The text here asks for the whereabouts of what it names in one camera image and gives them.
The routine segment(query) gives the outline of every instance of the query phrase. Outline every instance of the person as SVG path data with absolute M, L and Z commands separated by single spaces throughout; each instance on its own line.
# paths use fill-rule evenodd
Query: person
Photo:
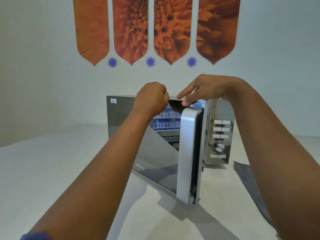
M 177 96 L 183 97 L 184 106 L 199 99 L 230 101 L 281 239 L 320 239 L 320 166 L 258 92 L 237 77 L 200 75 Z M 128 118 L 22 239 L 106 239 L 146 128 L 168 101 L 164 85 L 146 84 Z

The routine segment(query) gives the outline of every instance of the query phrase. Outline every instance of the hand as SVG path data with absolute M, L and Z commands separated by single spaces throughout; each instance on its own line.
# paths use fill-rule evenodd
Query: hand
M 133 110 L 144 113 L 149 119 L 160 114 L 169 102 L 169 94 L 165 85 L 158 82 L 147 83 L 138 92 Z
M 222 98 L 228 101 L 245 84 L 247 83 L 238 77 L 202 74 L 183 89 L 177 95 L 177 98 L 186 97 L 182 102 L 183 106 L 188 106 L 199 99 L 211 100 Z

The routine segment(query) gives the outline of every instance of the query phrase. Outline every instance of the wall decal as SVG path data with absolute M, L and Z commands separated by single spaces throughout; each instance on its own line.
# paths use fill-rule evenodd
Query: wall decal
M 240 0 L 199 0 L 197 50 L 213 65 L 236 43 Z
M 151 68 L 156 65 L 156 60 L 153 57 L 148 57 L 146 65 Z
M 115 68 L 118 65 L 118 61 L 115 58 L 111 57 L 108 60 L 108 65 L 109 67 Z
M 94 66 L 109 52 L 107 0 L 73 0 L 80 55 Z
M 112 0 L 114 48 L 134 64 L 148 49 L 148 0 Z
M 190 46 L 192 0 L 154 0 L 154 50 L 169 64 Z
M 197 59 L 195 57 L 191 56 L 186 61 L 186 64 L 188 65 L 188 67 L 194 67 L 197 64 Z

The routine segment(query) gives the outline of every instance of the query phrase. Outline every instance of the microwave door handle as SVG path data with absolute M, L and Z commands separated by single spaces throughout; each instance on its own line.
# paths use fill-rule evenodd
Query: microwave door handle
M 178 156 L 177 198 L 185 204 L 194 201 L 190 191 L 196 119 L 202 109 L 186 108 L 181 114 L 180 142 Z

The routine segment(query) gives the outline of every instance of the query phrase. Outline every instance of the wall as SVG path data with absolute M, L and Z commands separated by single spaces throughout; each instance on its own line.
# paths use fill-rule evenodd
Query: wall
M 196 0 L 193 6 L 196 19 Z M 134 95 L 156 80 L 175 96 L 200 73 L 242 77 L 293 134 L 320 136 L 319 7 L 320 0 L 241 0 L 235 48 L 215 65 L 198 55 L 192 32 L 188 53 L 172 66 L 151 44 L 130 66 L 115 53 L 112 35 L 109 54 L 93 66 L 77 51 L 72 0 L 1 0 L 1 137 L 15 142 L 79 123 L 106 124 L 107 94 Z M 150 56 L 153 68 L 145 65 Z M 194 68 L 186 66 L 190 56 L 197 56 Z M 108 66 L 110 57 L 117 67 Z

